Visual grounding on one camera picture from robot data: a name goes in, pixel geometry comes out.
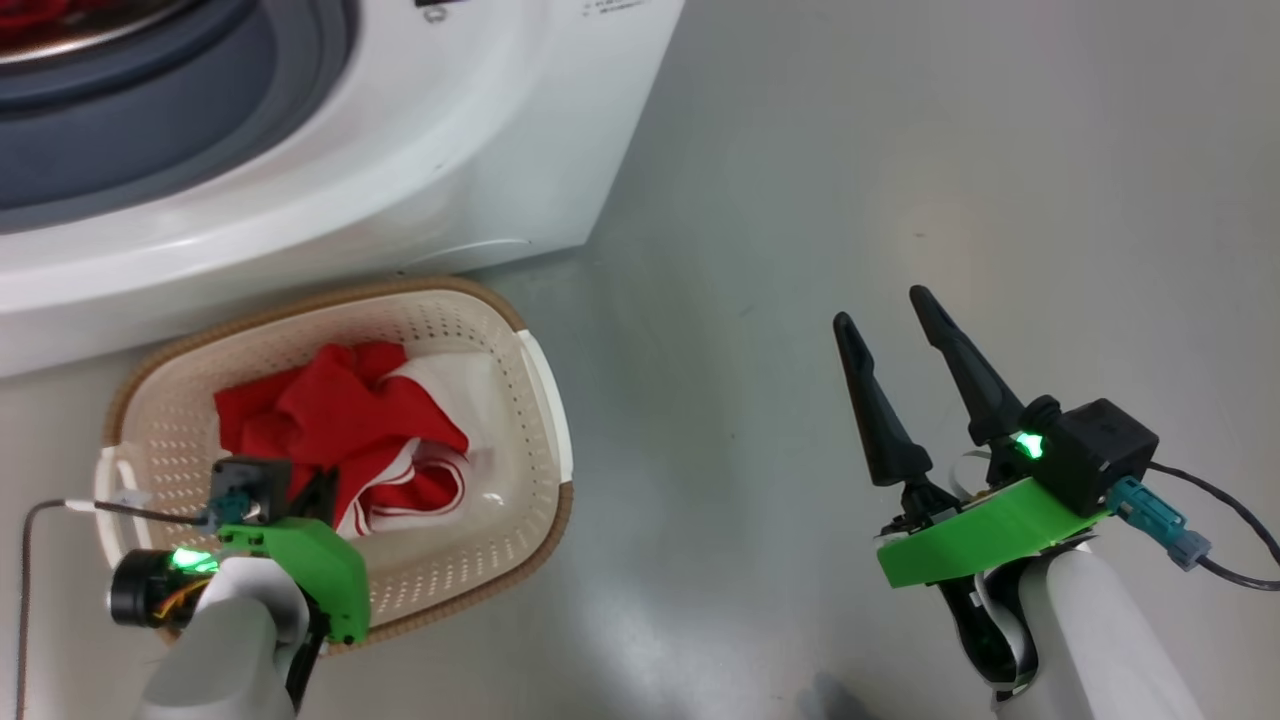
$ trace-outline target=perforated basket wall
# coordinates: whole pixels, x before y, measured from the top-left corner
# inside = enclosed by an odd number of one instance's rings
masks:
[[[572,505],[572,450],[554,379],[520,316],[493,292],[457,278],[406,281],[320,296],[220,325],[147,359],[108,416],[95,496],[152,493],[147,507],[195,514],[219,455],[214,392],[307,363],[323,345],[403,343],[410,356],[483,351],[504,387],[497,469],[467,488],[456,523],[360,538],[378,642],[511,587],[556,548]],[[128,546],[212,547],[178,525],[100,518],[110,561]],[[127,536],[132,534],[132,542]]]

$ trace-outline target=black cable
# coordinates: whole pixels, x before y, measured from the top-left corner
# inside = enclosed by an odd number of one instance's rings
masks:
[[[22,523],[22,596],[18,601],[18,688],[14,692],[15,720],[22,720],[27,712],[27,630],[31,618],[31,537],[32,530],[36,527],[36,515],[41,510],[47,510],[50,507],[67,507],[67,501],[46,500],[44,502],[38,502],[35,507],[27,511],[27,518]],[[95,502],[93,507],[106,510],[108,512],[132,515],[134,518],[143,518],[146,520],[156,520],[160,523],[174,523],[179,525],[202,524],[202,521],[197,518],[170,515],[168,512],[156,512],[154,510],[141,510],[137,507],[129,507],[128,505],[116,505],[114,502]]]
[[[1258,520],[1258,516],[1254,515],[1248,507],[1245,507],[1243,502],[1235,500],[1225,491],[1211,484],[1210,482],[1197,478],[1196,475],[1188,473],[1187,470],[1179,470],[1178,468],[1170,468],[1167,465],[1161,465],[1160,462],[1155,461],[1147,462],[1147,466],[1158,473],[1164,473],[1166,475],[1187,480],[1188,483],[1192,483],[1193,486],[1201,488],[1202,491],[1212,495],[1216,500],[1228,505],[1231,510],[1235,510],[1236,515],[1243,518],[1244,521],[1248,523],[1251,528],[1253,528],[1253,532],[1257,533],[1260,538],[1262,538],[1262,543],[1267,546],[1267,550],[1271,552],[1271,557],[1274,557],[1276,564],[1280,565],[1280,542],[1276,542],[1275,536],[1272,536],[1271,532],[1267,530],[1266,525],[1262,524],[1262,520]],[[1226,568],[1222,568],[1221,565],[1213,562],[1208,557],[1201,557],[1198,562],[1201,568],[1204,568],[1206,570],[1213,573],[1219,578],[1222,578],[1224,580],[1235,583],[1238,585],[1243,585],[1256,591],[1280,592],[1280,580],[1260,580],[1257,578],[1249,578],[1248,575],[1242,575],[1239,573],[1228,570]]]

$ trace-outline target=white washing machine body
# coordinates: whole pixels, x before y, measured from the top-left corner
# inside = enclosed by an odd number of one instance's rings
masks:
[[[303,288],[586,241],[682,0],[357,5],[343,77],[265,154],[168,197],[0,236],[0,375]]]

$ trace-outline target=basket handle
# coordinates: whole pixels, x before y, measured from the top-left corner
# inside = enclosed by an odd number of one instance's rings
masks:
[[[538,397],[538,404],[547,410],[547,416],[552,420],[548,432],[552,436],[552,452],[556,454],[556,461],[559,465],[561,484],[572,482],[573,443],[568,436],[568,419],[564,416],[564,402],[561,401],[556,375],[552,374],[552,366],[547,363],[543,346],[538,343],[534,333],[524,329],[516,336],[525,345],[525,359],[529,361],[530,374],[534,378],[534,393]]]
[[[138,480],[133,473],[133,465],[119,456],[119,446],[104,447],[97,456],[97,465],[93,468],[93,500],[102,502],[118,502],[119,496],[127,491],[137,491]],[[125,541],[120,530],[120,518],[111,512],[95,512],[97,523],[97,539],[102,546],[102,555],[106,562],[115,568],[124,557]],[[137,534],[142,547],[151,546],[151,533],[146,521],[133,518],[133,532]]]

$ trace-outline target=washing machine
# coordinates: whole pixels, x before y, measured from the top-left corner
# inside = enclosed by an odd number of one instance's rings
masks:
[[[0,375],[581,245],[682,0],[0,0]]]

